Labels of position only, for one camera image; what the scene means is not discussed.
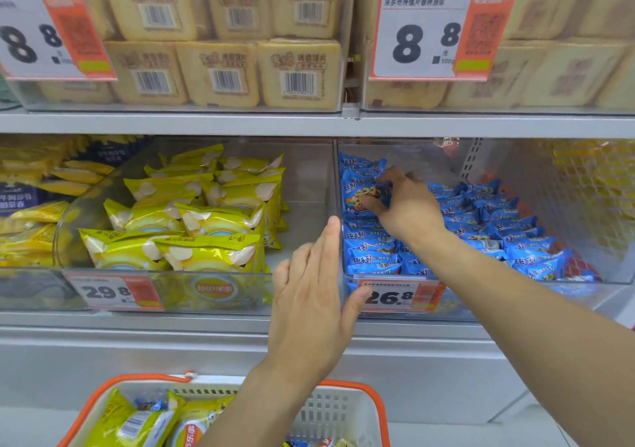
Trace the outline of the person's left hand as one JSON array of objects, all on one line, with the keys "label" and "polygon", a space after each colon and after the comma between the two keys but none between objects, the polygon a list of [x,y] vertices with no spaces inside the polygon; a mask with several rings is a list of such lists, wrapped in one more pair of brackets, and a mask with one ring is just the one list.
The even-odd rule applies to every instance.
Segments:
[{"label": "person's left hand", "polygon": [[341,328],[341,311],[345,304],[339,289],[341,226],[339,218],[329,217],[316,240],[319,242],[319,283],[315,290],[290,291],[292,256],[274,268],[274,300],[266,357],[294,363],[316,360],[332,366],[333,370],[350,343],[353,334],[343,334]]}]

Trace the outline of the person's right hand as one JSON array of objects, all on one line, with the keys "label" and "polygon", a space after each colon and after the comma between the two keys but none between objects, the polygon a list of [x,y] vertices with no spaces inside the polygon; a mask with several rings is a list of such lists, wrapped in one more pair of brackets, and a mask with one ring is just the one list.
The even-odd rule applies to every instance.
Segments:
[{"label": "person's right hand", "polygon": [[379,220],[385,230],[404,242],[410,250],[423,253],[433,242],[449,233],[440,205],[425,182],[412,173],[391,166],[378,178],[378,183],[390,184],[392,220]]}]

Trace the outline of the blue cookie snack packet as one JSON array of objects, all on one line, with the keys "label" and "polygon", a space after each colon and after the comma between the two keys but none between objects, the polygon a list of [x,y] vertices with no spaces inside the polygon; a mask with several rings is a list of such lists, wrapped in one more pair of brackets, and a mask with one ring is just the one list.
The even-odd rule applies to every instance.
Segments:
[{"label": "blue cookie snack packet", "polygon": [[343,188],[344,212],[346,214],[358,215],[367,212],[361,199],[366,196],[374,197],[386,206],[390,201],[391,191],[386,185],[378,185],[373,182],[348,182]]}]

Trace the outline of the person's right forearm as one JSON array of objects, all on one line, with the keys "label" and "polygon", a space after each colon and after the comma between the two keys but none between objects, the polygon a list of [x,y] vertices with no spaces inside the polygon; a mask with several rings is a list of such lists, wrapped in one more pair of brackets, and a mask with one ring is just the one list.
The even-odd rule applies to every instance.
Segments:
[{"label": "person's right forearm", "polygon": [[635,332],[442,227],[405,240],[482,324],[578,447],[635,447]]}]

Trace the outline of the person's left forearm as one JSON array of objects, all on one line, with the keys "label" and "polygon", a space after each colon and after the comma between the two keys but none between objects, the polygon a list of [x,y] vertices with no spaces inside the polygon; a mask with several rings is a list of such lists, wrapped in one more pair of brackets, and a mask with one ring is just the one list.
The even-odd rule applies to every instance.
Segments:
[{"label": "person's left forearm", "polygon": [[332,366],[266,357],[195,447],[282,447],[295,418]]}]

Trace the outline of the small white orange price tag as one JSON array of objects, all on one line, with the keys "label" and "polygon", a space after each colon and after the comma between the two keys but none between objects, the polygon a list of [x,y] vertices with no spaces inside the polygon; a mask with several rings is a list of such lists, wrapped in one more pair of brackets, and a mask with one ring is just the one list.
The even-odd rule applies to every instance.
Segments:
[{"label": "small white orange price tag", "polygon": [[350,275],[351,288],[369,287],[363,311],[378,313],[431,313],[445,293],[446,284],[421,275]]},{"label": "small white orange price tag", "polygon": [[95,310],[163,312],[164,306],[150,276],[144,272],[65,269],[64,279]]}]

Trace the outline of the white basket with orange rim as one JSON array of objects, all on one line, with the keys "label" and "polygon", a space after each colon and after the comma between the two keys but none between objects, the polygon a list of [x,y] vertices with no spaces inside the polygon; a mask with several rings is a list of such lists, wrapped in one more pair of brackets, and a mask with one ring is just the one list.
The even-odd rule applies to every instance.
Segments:
[{"label": "white basket with orange rim", "polygon": [[[161,398],[168,392],[187,401],[235,395],[244,377],[135,373],[113,377],[86,400],[57,447],[83,447],[90,431],[106,410],[114,390],[129,402]],[[384,402],[371,387],[359,382],[324,380],[309,396],[290,427],[289,437],[316,444],[327,438],[345,439],[352,447],[391,447]]]}]

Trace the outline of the pile of yellow chip packets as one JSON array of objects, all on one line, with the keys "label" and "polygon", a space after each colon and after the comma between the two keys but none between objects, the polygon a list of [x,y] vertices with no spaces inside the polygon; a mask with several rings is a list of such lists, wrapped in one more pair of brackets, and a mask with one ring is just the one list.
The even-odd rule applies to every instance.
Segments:
[{"label": "pile of yellow chip packets", "polygon": [[80,228],[95,268],[132,271],[269,273],[266,250],[281,250],[288,205],[284,153],[225,154],[221,143],[172,157],[145,178],[124,178],[134,199],[103,203],[109,229]]}]

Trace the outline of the pile of blue packets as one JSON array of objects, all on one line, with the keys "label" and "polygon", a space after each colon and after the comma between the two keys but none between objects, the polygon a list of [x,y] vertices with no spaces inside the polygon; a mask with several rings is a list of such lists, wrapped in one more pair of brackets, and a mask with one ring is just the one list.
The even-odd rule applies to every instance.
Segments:
[{"label": "pile of blue packets", "polygon": [[[340,185],[348,182],[378,183],[387,160],[338,155]],[[444,225],[466,244],[511,266],[536,281],[596,283],[597,274],[580,269],[572,274],[572,252],[556,246],[557,238],[545,233],[536,216],[522,217],[517,197],[506,197],[496,178],[488,183],[455,185],[427,183],[440,205]],[[433,271],[409,247],[390,235],[370,211],[344,212],[344,266],[346,275],[421,275]]]}]

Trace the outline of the grey metal shelf board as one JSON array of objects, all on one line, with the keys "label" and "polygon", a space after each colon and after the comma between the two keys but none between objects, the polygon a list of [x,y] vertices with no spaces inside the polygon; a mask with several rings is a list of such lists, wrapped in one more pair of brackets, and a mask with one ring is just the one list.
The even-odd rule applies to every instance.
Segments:
[{"label": "grey metal shelf board", "polygon": [[[249,315],[0,312],[0,406],[78,411],[130,373],[245,376],[269,319]],[[362,319],[331,379],[361,382],[390,422],[481,425],[537,401],[473,322]]]},{"label": "grey metal shelf board", "polygon": [[0,111],[0,133],[635,140],[635,116],[546,114],[216,114]]}]

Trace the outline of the large white orange price tag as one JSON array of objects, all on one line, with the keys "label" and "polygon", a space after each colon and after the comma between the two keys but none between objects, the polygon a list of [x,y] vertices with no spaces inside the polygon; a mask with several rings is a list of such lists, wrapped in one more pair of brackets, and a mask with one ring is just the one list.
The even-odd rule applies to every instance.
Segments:
[{"label": "large white orange price tag", "polygon": [[0,0],[0,70],[10,81],[117,80],[84,0]]},{"label": "large white orange price tag", "polygon": [[485,82],[516,0],[377,0],[373,82]]}]

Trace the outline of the yellow chip bag red logo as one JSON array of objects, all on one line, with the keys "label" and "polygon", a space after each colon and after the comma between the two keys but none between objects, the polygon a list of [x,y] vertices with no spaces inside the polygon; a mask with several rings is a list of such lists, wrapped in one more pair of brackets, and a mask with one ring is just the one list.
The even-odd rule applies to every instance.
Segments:
[{"label": "yellow chip bag red logo", "polygon": [[187,401],[163,447],[195,447],[234,397]]}]

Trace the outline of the small blue wrapped snack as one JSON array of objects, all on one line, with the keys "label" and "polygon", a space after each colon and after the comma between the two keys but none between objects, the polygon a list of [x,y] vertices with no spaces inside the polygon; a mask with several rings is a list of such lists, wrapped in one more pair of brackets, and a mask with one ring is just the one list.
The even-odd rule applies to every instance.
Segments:
[{"label": "small blue wrapped snack", "polygon": [[169,410],[169,401],[166,395],[138,397],[133,401],[138,411],[165,411]]}]

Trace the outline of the yellow packet with barcode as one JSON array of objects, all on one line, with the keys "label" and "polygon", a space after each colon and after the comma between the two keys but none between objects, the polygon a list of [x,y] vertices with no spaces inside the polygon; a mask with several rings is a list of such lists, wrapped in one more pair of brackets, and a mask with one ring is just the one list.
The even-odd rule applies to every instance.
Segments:
[{"label": "yellow packet with barcode", "polygon": [[172,392],[166,401],[165,409],[139,410],[114,389],[83,447],[163,447],[186,405],[183,397]]}]

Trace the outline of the pile of yellow navy packets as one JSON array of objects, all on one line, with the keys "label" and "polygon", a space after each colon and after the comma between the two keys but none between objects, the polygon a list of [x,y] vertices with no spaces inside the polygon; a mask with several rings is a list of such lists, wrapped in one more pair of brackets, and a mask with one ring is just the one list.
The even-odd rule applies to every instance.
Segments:
[{"label": "pile of yellow navy packets", "polygon": [[70,204],[149,141],[0,133],[0,268],[52,268],[55,232]]}]

